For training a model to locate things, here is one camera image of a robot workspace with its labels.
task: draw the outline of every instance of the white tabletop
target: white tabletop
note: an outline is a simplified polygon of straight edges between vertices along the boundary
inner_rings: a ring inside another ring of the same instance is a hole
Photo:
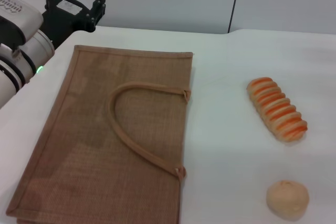
[[[227,35],[97,27],[77,32],[0,110],[0,223],[65,76],[74,45],[192,51],[181,224],[287,223],[267,208],[268,186],[293,179],[310,205],[297,223],[336,218],[336,36],[261,30]],[[298,144],[274,139],[247,83],[272,77],[308,122]]]

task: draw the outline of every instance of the pastry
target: pastry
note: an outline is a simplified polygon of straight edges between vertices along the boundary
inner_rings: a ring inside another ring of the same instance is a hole
[[[298,220],[306,212],[309,194],[303,184],[282,180],[268,188],[266,201],[272,212],[282,219]]]
[[[269,77],[252,80],[247,92],[262,120],[274,136],[284,142],[299,140],[307,131],[307,122],[290,104],[278,85]]]

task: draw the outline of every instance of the scored bread loaf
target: scored bread loaf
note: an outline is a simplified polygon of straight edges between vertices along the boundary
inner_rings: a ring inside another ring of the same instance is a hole
[[[278,85],[269,77],[252,80],[247,92],[262,120],[274,136],[284,142],[299,140],[307,131],[307,122],[290,104]]]

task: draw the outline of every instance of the jute bag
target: jute bag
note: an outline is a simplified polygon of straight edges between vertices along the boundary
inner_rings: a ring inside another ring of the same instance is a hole
[[[76,46],[7,214],[178,223],[191,65],[190,52]]]

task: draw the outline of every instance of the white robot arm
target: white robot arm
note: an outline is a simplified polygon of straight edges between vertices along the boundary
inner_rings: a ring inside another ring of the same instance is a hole
[[[21,0],[0,0],[0,108],[38,72],[74,32],[93,32],[105,0],[86,8],[77,0],[46,0],[46,11]]]

